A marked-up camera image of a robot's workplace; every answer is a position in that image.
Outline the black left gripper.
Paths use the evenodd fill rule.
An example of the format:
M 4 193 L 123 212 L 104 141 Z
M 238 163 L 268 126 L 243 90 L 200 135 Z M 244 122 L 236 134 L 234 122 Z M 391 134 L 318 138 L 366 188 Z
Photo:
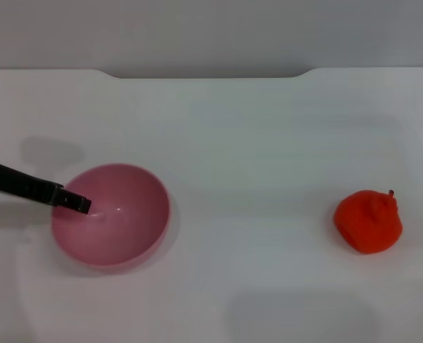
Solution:
M 91 200 L 47 181 L 0 164 L 0 192 L 50 206 L 88 214 Z

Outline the pink plastic bowl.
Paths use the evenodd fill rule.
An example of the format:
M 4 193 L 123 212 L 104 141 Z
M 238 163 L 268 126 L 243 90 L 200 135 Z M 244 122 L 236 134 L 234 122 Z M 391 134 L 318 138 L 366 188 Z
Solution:
M 111 269 L 145 260 L 169 226 L 169 194 L 150 171 L 130 164 L 89 169 L 66 190 L 91 200 L 88 214 L 64 207 L 51 213 L 54 241 L 74 261 Z

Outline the orange toy fruit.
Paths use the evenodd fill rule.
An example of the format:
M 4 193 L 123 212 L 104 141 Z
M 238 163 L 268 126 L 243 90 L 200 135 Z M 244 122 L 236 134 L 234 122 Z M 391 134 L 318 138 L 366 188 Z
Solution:
M 334 226 L 345 242 L 360 254 L 376 254 L 388 250 L 401 237 L 394 191 L 373 190 L 355 192 L 337 205 Z

